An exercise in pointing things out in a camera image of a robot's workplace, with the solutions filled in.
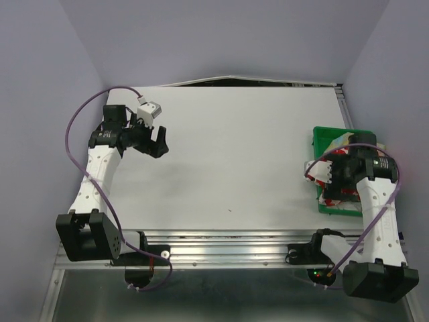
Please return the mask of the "red poppy print skirt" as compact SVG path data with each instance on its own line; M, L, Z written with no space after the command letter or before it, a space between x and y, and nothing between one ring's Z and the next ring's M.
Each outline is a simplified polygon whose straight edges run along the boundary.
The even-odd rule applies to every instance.
M339 149L341 149L341 148L348 148L348 147L341 146L340 148L334 149L330 154L332 154L335 150L339 150ZM323 158L320 158L320 160L319 160L319 161L328 161L328 160L327 160L327 156L328 156L328 155L329 155L329 154L325 155ZM315 160L314 160L314 163L311 165L311 167L313 167L317 162L318 162L318 161L315 161ZM313 181L313 183L315 183L316 185L321 186L321 187L322 187L322 191L323 191L323 188L324 188L324 187L325 187L325 185L326 185L326 184L323 184L322 182L321 182L321 183L318 183L318 182ZM325 201L325 203L328 203L329 201L332 201L332 200L330 200L330 199L324 199L324 198L323 198L323 196L322 196L322 200L323 200L323 201Z

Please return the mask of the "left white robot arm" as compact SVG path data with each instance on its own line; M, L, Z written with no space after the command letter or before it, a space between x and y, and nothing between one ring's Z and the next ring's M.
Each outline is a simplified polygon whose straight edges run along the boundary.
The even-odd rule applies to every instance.
M126 254L134 264L142 264L149 258L147 245L133 241L127 246L123 241L109 195L127 149L152 158L168 153L165 127L159 127L156 139L151 138L154 119L161 112L161 106L153 101L141 103L136 111L126 105L103 107L103 120L88 141L88 159L78 194L68 212L56 220L70 261L116 260Z

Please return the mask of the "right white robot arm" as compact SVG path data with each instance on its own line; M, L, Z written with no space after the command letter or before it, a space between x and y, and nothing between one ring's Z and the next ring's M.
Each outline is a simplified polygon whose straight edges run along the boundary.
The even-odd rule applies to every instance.
M339 231L318 229L308 255L333 265L324 278L341 273L350 297L396 303L419 283L418 271L408 266L400 244L395 198L400 189L396 161L377 146L368 131L349 132L329 149L305 163L304 176L322 187L322 198L361 205L363 232L350 245Z

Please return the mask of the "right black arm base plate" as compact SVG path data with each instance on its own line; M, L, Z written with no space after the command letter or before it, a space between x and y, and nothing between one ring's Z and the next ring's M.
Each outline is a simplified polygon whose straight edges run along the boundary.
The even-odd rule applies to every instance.
M332 264L328 256L322 253L321 247L312 243L288 244L285 262L291 265L327 265Z

